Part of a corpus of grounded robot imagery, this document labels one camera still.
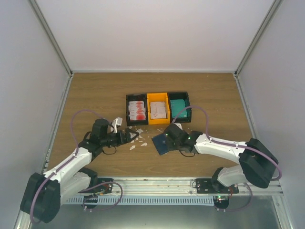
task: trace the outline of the wooden floor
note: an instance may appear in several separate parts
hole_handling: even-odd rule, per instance
[[[211,136],[235,141],[250,139],[250,129],[232,74],[79,73],[75,74],[71,83],[49,168],[57,165],[74,150],[69,125],[71,117],[78,110],[89,108],[108,120],[122,117],[122,128],[125,128],[126,94],[169,91],[187,91],[191,105],[202,106],[207,111]],[[96,118],[88,112],[80,113],[75,118],[74,130],[79,141],[87,131],[91,131]],[[203,112],[193,109],[192,122],[183,124],[183,128],[186,131],[204,132],[204,123]],[[165,127],[133,127],[144,131],[141,139],[118,147],[115,155],[100,154],[87,167],[97,171],[99,176],[200,177],[211,176],[218,167],[234,166],[233,162],[210,155],[186,158],[178,151],[172,151],[159,156],[151,137]],[[111,153],[113,149],[106,148],[105,151]]]

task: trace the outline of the black bin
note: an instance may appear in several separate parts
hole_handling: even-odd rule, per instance
[[[128,102],[130,101],[144,101],[145,106],[145,120],[131,121],[129,118]],[[128,94],[126,95],[126,123],[131,125],[148,125],[148,110],[147,110],[147,97],[146,94]]]
[[[189,100],[189,95],[187,92],[168,92],[167,93],[168,96],[168,104],[170,106],[170,122],[173,121],[173,117],[172,117],[172,106],[171,106],[171,100],[174,99],[183,99],[185,102],[185,106],[190,106],[190,100]],[[186,110],[187,113],[187,117],[185,118],[177,118],[176,119],[176,123],[190,123],[192,121],[192,109],[187,109]]]

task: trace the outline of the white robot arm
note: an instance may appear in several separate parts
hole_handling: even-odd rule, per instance
[[[234,167],[221,167],[215,171],[211,179],[214,193],[227,191],[227,187],[245,182],[260,188],[269,186],[275,172],[274,164],[265,157],[248,150],[247,147],[263,152],[278,164],[277,159],[257,139],[251,138],[249,142],[234,142],[211,138],[198,131],[188,134],[178,124],[170,124],[163,134],[152,138],[152,141],[160,155],[179,150],[193,154],[210,154],[235,162],[237,165]]]
[[[30,214],[33,205],[33,216],[48,223],[69,198],[88,187],[97,185],[97,174],[84,166],[103,152],[104,147],[117,147],[139,136],[139,133],[129,128],[126,128],[125,132],[118,131],[117,128],[121,124],[121,118],[116,118],[112,124],[106,119],[97,119],[92,126],[92,131],[85,134],[84,139],[71,155],[44,174],[34,173],[30,177],[20,209]]]

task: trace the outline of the white wall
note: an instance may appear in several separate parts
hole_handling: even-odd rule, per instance
[[[26,0],[0,7],[0,228],[40,172],[68,75]]]
[[[73,70],[234,71],[273,0],[38,0]]]
[[[258,137],[279,160],[280,183],[304,228],[305,1],[284,0],[239,76]]]

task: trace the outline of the cable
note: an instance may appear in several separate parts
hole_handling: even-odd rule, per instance
[[[112,134],[112,133],[114,132],[114,127],[113,127],[113,125],[110,124],[110,123],[108,123],[107,125],[110,126],[110,127],[112,127],[112,131],[110,132],[110,134]]]
[[[253,192],[252,192],[250,186],[249,186],[247,183],[244,183],[244,185],[247,187],[247,189],[248,189],[249,192],[250,192],[250,199],[249,199],[248,203],[247,203],[245,206],[243,206],[243,207],[241,207],[241,208],[229,209],[229,210],[226,210],[226,209],[223,209],[223,208],[218,208],[218,207],[216,207],[215,205],[214,205],[214,207],[215,207],[217,210],[222,210],[223,212],[225,212],[225,211],[228,211],[228,212],[241,211],[241,210],[245,210],[246,208],[250,207],[250,205],[251,205],[251,203],[252,203],[252,199],[253,199]]]
[[[70,163],[74,158],[75,156],[78,154],[78,151],[79,151],[79,147],[78,147],[78,141],[76,139],[76,136],[75,136],[75,133],[74,133],[74,130],[73,130],[73,120],[75,118],[75,116],[83,111],[87,111],[87,112],[91,112],[91,113],[94,113],[95,115],[97,115],[99,118],[103,118],[101,115],[99,115],[98,113],[96,113],[95,111],[93,110],[90,110],[90,109],[82,109],[82,110],[79,110],[78,112],[76,112],[72,119],[71,119],[71,122],[70,122],[70,130],[71,130],[71,133],[72,133],[72,137],[73,137],[73,140],[75,142],[75,145],[76,145],[76,150],[75,150],[75,154],[74,156],[72,156],[69,160],[67,160],[64,164],[62,164],[55,172],[52,172],[43,182],[42,184],[39,186],[39,188],[37,189],[35,195],[34,195],[34,198],[33,198],[33,201],[32,201],[32,204],[30,206],[30,221],[32,224],[38,224],[40,223],[41,221],[39,220],[38,222],[35,221],[34,219],[34,207],[35,207],[35,204],[36,204],[36,201],[37,201],[37,198],[38,198],[38,195],[39,193],[41,192],[42,188],[44,187],[44,185],[56,174],[58,173],[63,167],[65,167],[68,163]]]
[[[226,143],[226,142],[221,142],[221,141],[217,141],[217,140],[214,140],[212,139],[209,134],[208,134],[208,126],[209,126],[209,116],[207,114],[207,112],[200,106],[196,106],[196,105],[193,105],[193,106],[187,106],[185,108],[183,108],[178,114],[177,116],[173,119],[172,123],[174,123],[176,121],[176,119],[179,117],[179,115],[186,109],[190,109],[190,108],[198,108],[200,110],[203,111],[203,113],[205,114],[205,135],[206,137],[211,141],[211,142],[214,142],[214,143],[217,143],[217,144],[220,144],[220,145],[224,145],[224,146],[231,146],[231,147],[240,147],[240,148],[243,148],[243,149],[248,149],[248,150],[251,150],[261,156],[263,156],[264,158],[266,158],[268,161],[270,161],[275,167],[276,169],[278,170],[278,177],[276,178],[273,178],[271,180],[279,180],[281,177],[282,177],[282,170],[281,168],[278,166],[278,164],[270,157],[268,157],[266,154],[264,154],[263,152],[257,150],[257,149],[254,149],[252,147],[249,147],[249,146],[241,146],[241,145],[235,145],[235,144],[230,144],[230,143]]]
[[[229,187],[229,190],[230,190],[230,196],[229,196],[229,199],[232,197],[232,195],[233,195],[233,189],[231,188],[231,187]]]
[[[197,188],[197,187],[194,187],[195,182],[196,182],[195,180],[192,182],[192,188]]]
[[[104,192],[107,192],[107,190],[109,189],[109,185],[103,185],[106,189],[104,190]]]
[[[113,154],[115,154],[116,153],[116,147],[114,146],[114,149],[115,149],[115,152],[114,153],[112,153],[112,154],[107,154],[107,153],[105,153],[105,151],[104,150],[102,150],[102,152],[103,152],[103,154],[105,154],[105,155],[113,155]]]
[[[187,155],[183,154],[181,150],[179,150],[179,152],[180,152],[180,153],[181,153],[181,155],[182,155],[182,156],[184,156],[184,157],[193,157],[193,156],[195,156],[195,154],[194,154],[194,153],[193,153],[193,155],[192,155],[192,156],[187,156]]]
[[[100,184],[98,184],[98,185],[96,185],[96,186],[93,186],[93,187],[84,189],[84,190],[82,190],[82,191],[80,191],[80,192],[89,191],[89,190],[94,189],[94,188],[96,188],[96,187],[98,187],[98,186],[107,185],[107,184],[115,184],[115,185],[119,186],[119,188],[120,188],[120,190],[121,190],[120,198],[119,198],[118,201],[116,201],[113,205],[111,205],[111,206],[109,206],[109,207],[107,207],[107,208],[95,209],[95,210],[90,209],[90,212],[92,212],[92,211],[105,211],[105,210],[111,209],[111,208],[117,206],[117,205],[120,203],[120,201],[122,200],[122,197],[123,197],[123,188],[122,188],[122,186],[121,186],[119,183],[114,182],[114,181],[102,182],[102,183],[100,183]],[[83,202],[83,204],[82,204],[82,207],[84,208],[84,210],[86,210],[85,202],[86,202],[86,199],[84,199],[84,202]]]

